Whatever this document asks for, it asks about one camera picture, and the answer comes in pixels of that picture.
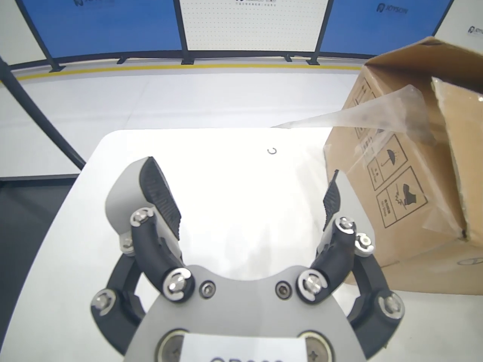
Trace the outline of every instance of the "plastic wrap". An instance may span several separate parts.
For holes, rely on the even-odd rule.
[[[406,133],[419,142],[435,143],[429,129],[428,112],[423,95],[411,85],[339,112],[288,122],[276,127],[372,128]]]
[[[350,99],[346,106],[352,105],[354,100]],[[440,115],[437,112],[435,116],[435,112],[433,119]],[[464,222],[448,179],[452,167],[445,160],[448,145],[436,142],[425,99],[417,88],[408,85],[340,112],[278,127],[318,126],[348,127],[331,134],[324,147],[328,179],[335,169],[347,174],[376,237],[382,239],[383,250],[376,252],[382,265],[462,236]],[[438,167],[440,162],[445,162],[445,167]],[[419,244],[399,241],[401,230]]]

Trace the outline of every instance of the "screw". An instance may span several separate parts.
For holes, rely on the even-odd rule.
[[[320,293],[322,289],[322,281],[318,276],[309,275],[309,277],[304,281],[304,287],[313,295]]]
[[[103,309],[106,309],[107,307],[109,307],[110,303],[111,303],[111,298],[107,296],[107,294],[101,294],[94,300],[93,306],[99,311],[102,311]]]
[[[149,217],[154,216],[154,211],[149,207],[142,207],[131,215],[129,222],[132,226],[140,226],[143,222],[147,221]]]
[[[288,300],[292,295],[292,287],[285,281],[280,281],[275,286],[275,293],[282,300]]]
[[[335,220],[335,226],[348,235],[352,235],[355,231],[355,222],[348,217],[338,217]]]
[[[306,331],[299,337],[305,338],[308,362],[332,362],[331,347],[325,338],[312,331]]]
[[[171,293],[175,293],[177,291],[181,291],[186,286],[186,280],[183,278],[182,274],[173,275],[171,280],[169,281],[168,289]]]
[[[132,239],[131,238],[124,239],[124,244],[122,245],[122,247],[130,248],[131,246],[132,246]]]
[[[372,244],[371,238],[366,234],[357,234],[356,239],[363,248],[368,248]]]
[[[212,281],[204,281],[200,286],[200,295],[205,299],[212,298],[214,296],[215,291],[216,291],[216,286]]]
[[[374,252],[371,238],[362,232],[358,233],[355,236],[355,252],[362,256],[371,255]]]
[[[340,226],[344,229],[352,229],[354,227],[354,221],[347,217],[340,217]]]
[[[298,295],[311,302],[315,301],[315,295],[320,293],[322,288],[327,287],[327,280],[315,269],[303,271],[297,279]]]
[[[174,330],[162,339],[157,351],[157,362],[179,362],[185,333],[184,330]]]
[[[144,222],[146,218],[148,218],[148,215],[146,214],[146,212],[140,212],[140,211],[135,212],[133,216],[133,219],[136,222]]]
[[[389,312],[400,312],[401,310],[400,303],[393,296],[386,297],[384,306]]]
[[[106,315],[116,301],[116,294],[110,288],[99,291],[92,299],[91,305],[99,311],[100,316]]]
[[[186,268],[175,268],[164,279],[163,294],[171,301],[180,301],[185,296],[186,280],[191,278],[191,272]]]
[[[379,297],[378,303],[385,316],[392,319],[401,319],[404,316],[404,303],[397,294],[392,293],[385,298]]]

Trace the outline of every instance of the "white floor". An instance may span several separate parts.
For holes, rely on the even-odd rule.
[[[433,295],[398,291],[406,315],[373,362],[476,362],[483,360],[483,296]],[[355,286],[342,285],[335,298],[349,313]]]
[[[69,76],[22,84],[88,159],[103,136],[120,129],[270,127],[340,110],[357,77],[354,71],[198,71]],[[78,172],[2,86],[0,150],[6,151],[0,177]]]

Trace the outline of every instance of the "cardboard box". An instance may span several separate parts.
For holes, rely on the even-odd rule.
[[[435,38],[370,59],[344,109],[412,84],[436,142],[335,127],[329,180],[347,173],[394,290],[483,295],[483,56]]]

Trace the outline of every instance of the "blue wall panel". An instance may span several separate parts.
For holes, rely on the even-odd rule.
[[[334,0],[321,52],[379,55],[430,36],[450,0]]]
[[[173,0],[22,1],[53,57],[181,49]]]

